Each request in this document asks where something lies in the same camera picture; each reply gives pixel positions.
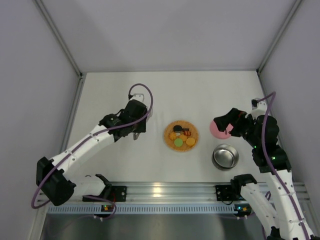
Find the pink round lid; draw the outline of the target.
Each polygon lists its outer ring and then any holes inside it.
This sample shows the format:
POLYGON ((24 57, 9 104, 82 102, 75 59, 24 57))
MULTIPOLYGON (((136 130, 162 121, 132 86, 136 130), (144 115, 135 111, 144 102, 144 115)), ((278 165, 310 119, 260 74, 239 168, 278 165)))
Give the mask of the pink round lid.
POLYGON ((231 137, 230 132, 232 131, 233 126, 229 124, 225 131, 219 131, 216 123, 212 120, 209 126, 210 133, 217 139, 225 140, 231 137))

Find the flower shaped yellow cookie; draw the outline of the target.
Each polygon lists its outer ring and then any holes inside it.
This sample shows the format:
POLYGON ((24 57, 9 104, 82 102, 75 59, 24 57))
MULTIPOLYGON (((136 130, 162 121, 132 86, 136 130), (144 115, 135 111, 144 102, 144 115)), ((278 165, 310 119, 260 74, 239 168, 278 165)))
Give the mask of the flower shaped yellow cookie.
POLYGON ((169 135, 168 135, 168 138, 171 140, 171 141, 174 141, 176 138, 177 138, 177 135, 175 132, 171 132, 169 135))

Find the black sandwich cookie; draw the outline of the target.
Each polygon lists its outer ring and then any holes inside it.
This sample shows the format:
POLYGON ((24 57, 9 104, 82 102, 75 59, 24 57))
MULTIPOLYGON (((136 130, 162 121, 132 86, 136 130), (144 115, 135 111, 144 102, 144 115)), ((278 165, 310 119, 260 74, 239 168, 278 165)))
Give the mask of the black sandwich cookie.
POLYGON ((174 125, 174 126, 173 126, 173 131, 174 131, 175 133, 180 133, 180 132, 183 131, 183 127, 182 127, 181 125, 174 125))

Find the braised pork piece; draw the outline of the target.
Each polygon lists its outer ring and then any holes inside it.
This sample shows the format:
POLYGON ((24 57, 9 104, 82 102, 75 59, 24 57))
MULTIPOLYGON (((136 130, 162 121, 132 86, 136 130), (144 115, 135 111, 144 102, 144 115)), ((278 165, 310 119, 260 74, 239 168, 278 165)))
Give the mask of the braised pork piece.
POLYGON ((186 131, 184 131, 184 135, 189 137, 189 136, 191 136, 191 132, 189 130, 186 130, 186 131))

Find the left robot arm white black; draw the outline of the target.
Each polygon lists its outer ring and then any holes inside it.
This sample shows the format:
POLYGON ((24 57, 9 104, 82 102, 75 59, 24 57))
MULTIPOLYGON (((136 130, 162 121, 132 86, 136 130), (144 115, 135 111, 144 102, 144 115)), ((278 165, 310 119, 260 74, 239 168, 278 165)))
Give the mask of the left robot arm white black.
POLYGON ((76 181, 74 175, 80 167, 105 147, 129 134, 138 137, 146 132, 147 118, 152 111, 136 97, 130 99, 116 114, 107 114, 83 139, 62 153, 37 162, 36 185, 55 206, 60 206, 73 196, 85 199, 107 199, 110 182, 102 175, 85 177, 76 181))

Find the steel lunch box bowl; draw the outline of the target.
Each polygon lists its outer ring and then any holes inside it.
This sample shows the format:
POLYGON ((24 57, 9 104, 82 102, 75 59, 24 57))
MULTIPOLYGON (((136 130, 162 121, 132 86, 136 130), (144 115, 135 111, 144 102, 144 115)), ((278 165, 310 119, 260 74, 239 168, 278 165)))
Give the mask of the steel lunch box bowl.
POLYGON ((216 168, 227 171, 238 164, 239 158, 239 153, 233 146, 220 144, 213 150, 211 160, 216 168))

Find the green sandwich cookie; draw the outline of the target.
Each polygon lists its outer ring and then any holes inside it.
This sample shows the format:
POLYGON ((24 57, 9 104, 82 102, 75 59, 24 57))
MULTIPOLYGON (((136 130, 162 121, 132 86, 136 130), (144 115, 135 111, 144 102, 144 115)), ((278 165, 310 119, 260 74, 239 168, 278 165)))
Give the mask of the green sandwich cookie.
POLYGON ((177 148, 180 148, 184 142, 181 138, 176 138, 173 143, 177 148))

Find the woven bamboo tray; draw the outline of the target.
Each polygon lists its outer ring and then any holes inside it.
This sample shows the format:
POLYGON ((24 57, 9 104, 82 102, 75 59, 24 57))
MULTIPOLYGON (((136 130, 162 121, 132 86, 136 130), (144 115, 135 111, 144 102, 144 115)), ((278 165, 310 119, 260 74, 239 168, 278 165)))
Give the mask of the woven bamboo tray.
POLYGON ((177 120, 164 129, 163 139, 170 149, 176 152, 187 152, 198 144, 199 131, 191 122, 177 120))

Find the yellow round cracker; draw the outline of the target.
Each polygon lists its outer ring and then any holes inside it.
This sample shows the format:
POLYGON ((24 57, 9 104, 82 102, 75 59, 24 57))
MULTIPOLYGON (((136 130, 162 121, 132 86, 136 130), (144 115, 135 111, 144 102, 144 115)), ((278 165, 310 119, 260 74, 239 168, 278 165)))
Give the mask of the yellow round cracker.
POLYGON ((196 144, 196 140, 195 140, 193 137, 189 137, 189 138, 185 141, 185 143, 186 143, 188 146, 192 147, 192 146, 194 146, 194 145, 196 144))

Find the aluminium rail frame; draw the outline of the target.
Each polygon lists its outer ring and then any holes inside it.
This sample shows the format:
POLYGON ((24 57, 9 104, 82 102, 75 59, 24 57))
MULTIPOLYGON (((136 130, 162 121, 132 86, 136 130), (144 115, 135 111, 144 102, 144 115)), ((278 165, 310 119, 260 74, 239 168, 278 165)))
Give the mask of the aluminium rail frame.
POLYGON ((81 183, 72 196, 62 203, 81 202, 87 195, 99 195, 108 186, 126 186, 126 203, 213 203, 219 202, 216 185, 229 182, 113 182, 107 186, 100 180, 81 183))

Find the left frame post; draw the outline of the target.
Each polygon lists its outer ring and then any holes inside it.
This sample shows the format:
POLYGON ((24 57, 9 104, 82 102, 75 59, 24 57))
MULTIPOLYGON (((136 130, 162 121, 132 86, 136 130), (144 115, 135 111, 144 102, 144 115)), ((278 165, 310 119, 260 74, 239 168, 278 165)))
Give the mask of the left frame post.
POLYGON ((75 74, 82 78, 83 73, 81 72, 80 68, 78 67, 74 57, 72 56, 62 34, 60 33, 59 29, 57 28, 57 25, 55 24, 55 21, 53 20, 50 12, 48 11, 47 7, 45 6, 44 2, 42 0, 33 0, 32 1, 34 6, 37 8, 39 13, 41 14, 43 20, 47 24, 49 30, 53 34, 54 38, 56 39, 58 45, 60 46, 61 50, 63 51, 64 56, 70 63, 72 69, 74 70, 75 74))

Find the frame post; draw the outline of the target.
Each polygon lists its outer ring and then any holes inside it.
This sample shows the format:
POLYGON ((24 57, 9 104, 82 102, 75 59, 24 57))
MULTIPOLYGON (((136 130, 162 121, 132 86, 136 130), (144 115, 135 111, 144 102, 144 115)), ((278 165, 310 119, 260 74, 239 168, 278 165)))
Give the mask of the frame post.
POLYGON ((50 12, 48 11, 47 7, 45 6, 44 2, 42 0, 33 0, 32 1, 34 6, 37 8, 39 13, 41 14, 43 20, 47 24, 49 30, 53 34, 54 38, 56 39, 58 45, 60 46, 61 50, 63 51, 64 56, 70 63, 72 69, 74 70, 75 74, 82 78, 83 73, 81 72, 80 68, 78 67, 74 57, 72 56, 62 34, 60 33, 59 29, 57 28, 57 25, 55 24, 55 21, 53 20, 50 12))
POLYGON ((285 14, 285 18, 281 22, 279 28, 275 32, 274 37, 272 38, 263 58, 256 69, 256 73, 258 76, 261 75, 262 71, 266 67, 268 61, 270 60, 271 56, 273 55, 276 47, 280 43, 281 39, 285 35, 287 29, 289 28, 292 20, 296 16, 297 12, 301 8, 305 1, 304 0, 294 0, 292 6, 289 8, 288 12, 285 14))

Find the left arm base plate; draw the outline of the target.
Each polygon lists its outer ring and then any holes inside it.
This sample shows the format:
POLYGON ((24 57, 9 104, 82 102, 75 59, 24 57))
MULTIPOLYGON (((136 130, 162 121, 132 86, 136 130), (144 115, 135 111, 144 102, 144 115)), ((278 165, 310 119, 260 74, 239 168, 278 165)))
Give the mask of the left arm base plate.
POLYGON ((106 186, 99 195, 90 195, 91 197, 97 197, 111 202, 125 202, 127 198, 127 187, 121 186, 106 186))

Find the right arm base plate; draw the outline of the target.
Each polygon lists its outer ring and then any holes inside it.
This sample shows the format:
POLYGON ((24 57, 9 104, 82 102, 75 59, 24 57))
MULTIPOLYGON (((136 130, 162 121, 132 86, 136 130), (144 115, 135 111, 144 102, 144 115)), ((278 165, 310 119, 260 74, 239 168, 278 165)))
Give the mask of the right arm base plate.
POLYGON ((242 201, 244 198, 237 189, 230 184, 219 184, 215 186, 216 199, 220 202, 242 201))

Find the right frame post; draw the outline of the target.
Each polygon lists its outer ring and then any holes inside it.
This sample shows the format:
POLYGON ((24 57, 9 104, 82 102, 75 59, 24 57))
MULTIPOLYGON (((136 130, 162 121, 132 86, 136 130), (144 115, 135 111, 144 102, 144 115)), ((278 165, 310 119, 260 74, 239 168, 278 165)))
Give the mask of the right frame post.
POLYGON ((279 28, 275 32, 274 37, 272 38, 263 58, 256 69, 256 73, 258 76, 261 75, 262 71, 266 67, 268 61, 270 60, 271 56, 273 55, 276 47, 280 43, 281 39, 285 35, 287 29, 289 28, 292 20, 296 16, 297 12, 301 8, 305 1, 304 0, 294 0, 292 6, 289 8, 288 12, 285 14, 285 18, 281 22, 279 28))

